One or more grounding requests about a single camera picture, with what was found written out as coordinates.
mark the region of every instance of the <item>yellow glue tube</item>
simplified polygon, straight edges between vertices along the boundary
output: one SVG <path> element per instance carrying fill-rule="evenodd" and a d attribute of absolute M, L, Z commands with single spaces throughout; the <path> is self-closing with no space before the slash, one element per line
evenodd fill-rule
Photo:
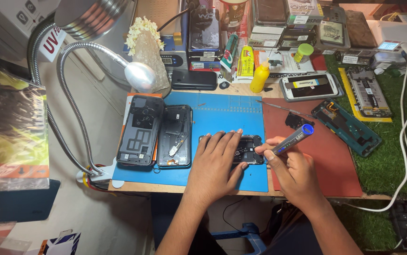
<path fill-rule="evenodd" d="M 263 63 L 256 68 L 254 78 L 252 79 L 250 89 L 254 93 L 260 93 L 263 90 L 266 79 L 270 75 L 270 63 L 263 61 Z"/>
<path fill-rule="evenodd" d="M 236 77 L 242 79 L 254 77 L 254 51 L 251 46 L 243 46 L 241 49 Z"/>

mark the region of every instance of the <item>broken phone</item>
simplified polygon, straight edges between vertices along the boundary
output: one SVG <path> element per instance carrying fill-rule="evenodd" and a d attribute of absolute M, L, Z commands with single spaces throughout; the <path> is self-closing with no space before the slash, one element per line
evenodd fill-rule
<path fill-rule="evenodd" d="M 159 130 L 157 163 L 159 167 L 183 167 L 191 164 L 191 122 L 189 105 L 167 105 Z"/>
<path fill-rule="evenodd" d="M 133 96 L 117 152 L 117 162 L 138 166 L 154 163 L 163 109 L 162 98 Z"/>
<path fill-rule="evenodd" d="M 374 131 L 331 98 L 315 107 L 312 115 L 363 157 L 371 153 L 381 142 L 381 138 Z"/>
<path fill-rule="evenodd" d="M 261 137 L 257 135 L 242 135 L 235 154 L 233 164 L 246 162 L 249 165 L 262 165 L 265 160 L 262 155 L 257 154 L 254 148 L 262 145 Z"/>

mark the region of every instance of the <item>right hand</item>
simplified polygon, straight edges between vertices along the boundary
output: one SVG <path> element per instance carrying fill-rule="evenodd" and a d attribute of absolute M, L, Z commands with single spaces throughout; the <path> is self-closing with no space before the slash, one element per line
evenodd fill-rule
<path fill-rule="evenodd" d="M 303 154 L 297 146 L 290 148 L 280 157 L 273 154 L 271 149 L 284 139 L 281 136 L 270 138 L 263 145 L 256 147 L 255 151 L 268 159 L 268 164 L 276 173 L 280 188 L 288 201 L 309 216 L 328 201 L 320 190 L 314 159 L 311 156 Z"/>

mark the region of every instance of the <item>left hand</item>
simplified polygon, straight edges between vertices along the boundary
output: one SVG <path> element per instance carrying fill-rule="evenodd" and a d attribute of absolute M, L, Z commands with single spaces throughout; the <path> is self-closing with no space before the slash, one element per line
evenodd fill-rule
<path fill-rule="evenodd" d="M 235 188 L 247 167 L 243 162 L 230 171 L 243 130 L 224 134 L 220 131 L 211 137 L 208 133 L 199 142 L 184 191 L 184 198 L 204 206 L 205 210 Z"/>

